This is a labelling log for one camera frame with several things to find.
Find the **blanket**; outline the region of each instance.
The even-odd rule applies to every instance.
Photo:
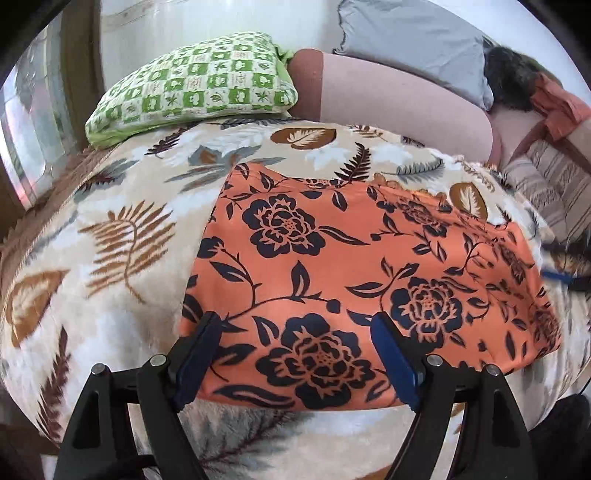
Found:
[[[520,194],[480,165],[400,135],[365,125],[233,118],[132,137],[73,186],[20,258],[3,297],[2,380],[52,441],[61,440],[93,364],[136,368],[175,342],[203,230],[212,216],[229,214],[213,205],[228,172],[251,162],[288,177],[378,174],[445,196],[490,223],[513,220],[537,266],[552,265],[540,250],[551,233]],[[139,220],[121,222],[126,215]],[[109,222],[109,235],[98,235],[96,226]],[[545,290],[561,347],[508,376],[528,427],[589,359],[584,299],[559,284]],[[508,346],[513,355],[521,348]],[[147,452],[139,410],[130,413],[138,448]],[[197,399],[180,418],[211,478],[354,479],[383,478],[413,413],[404,406],[292,413]],[[461,418],[457,406],[434,478],[446,476]]]

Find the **bed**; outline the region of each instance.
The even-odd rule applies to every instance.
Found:
[[[219,118],[87,152],[3,247],[2,380],[53,442],[59,444],[93,364],[135,368],[170,349],[204,227],[239,209],[212,211],[213,205],[230,169],[250,162],[290,177],[381,174],[400,188],[443,195],[490,223],[511,218],[536,264],[553,264],[540,250],[550,230],[494,170],[371,125]],[[101,228],[110,236],[101,236]],[[558,284],[545,288],[560,320],[561,345],[507,377],[529,428],[590,356],[584,299]],[[514,346],[513,354],[521,348]],[[130,411],[138,447],[147,452],[139,410]],[[404,406],[289,412],[201,399],[180,414],[208,475],[245,479],[383,478],[413,416]],[[433,478],[446,477],[461,419],[458,405]]]

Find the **metal screw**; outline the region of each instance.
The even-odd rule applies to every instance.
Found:
[[[152,367],[160,367],[162,365],[164,365],[166,363],[166,356],[162,355],[162,354],[158,354],[158,355],[154,355],[151,359],[150,359],[150,365],[152,365]]]
[[[105,364],[94,364],[90,369],[90,373],[93,375],[101,375],[105,371]]]
[[[486,366],[486,372],[492,375],[493,377],[497,377],[501,374],[501,369],[494,364],[488,364]]]
[[[440,367],[443,365],[443,358],[439,355],[429,355],[427,357],[427,363],[433,367]]]

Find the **orange cloth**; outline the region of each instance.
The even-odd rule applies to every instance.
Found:
[[[570,135],[579,124],[591,116],[591,108],[576,95],[540,73],[531,97],[535,109],[545,114],[545,124],[552,139],[557,141]]]
[[[524,367],[560,336],[515,223],[254,163],[235,167],[216,202],[181,335],[208,310],[223,334],[199,397],[292,410],[399,404],[369,333],[381,310],[421,352],[477,370]]]

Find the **pillow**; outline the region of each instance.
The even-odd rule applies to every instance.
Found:
[[[288,410],[400,404],[370,336],[382,310],[416,352],[454,366],[508,372],[558,347],[515,222],[498,228],[360,175],[294,179],[255,162],[228,175],[215,211],[241,211],[205,227],[178,324],[189,335],[203,312],[223,324],[199,397]],[[462,195],[452,187],[452,200]],[[521,319],[507,324],[509,311]]]
[[[591,224],[591,177],[544,140],[533,143],[527,156],[564,204],[567,237],[579,237]]]
[[[567,238],[566,208],[556,189],[541,175],[532,161],[522,155],[503,170],[507,182],[515,186],[538,211],[558,241]]]
[[[234,33],[178,48],[117,82],[86,122],[86,137],[95,147],[109,147],[162,125],[280,113],[296,102],[271,37]]]
[[[295,117],[373,125],[468,162],[500,163],[501,137],[486,112],[433,82],[311,48],[296,52],[287,69],[300,96]]]
[[[435,82],[488,110],[482,32],[428,0],[343,0],[345,33],[335,53]]]

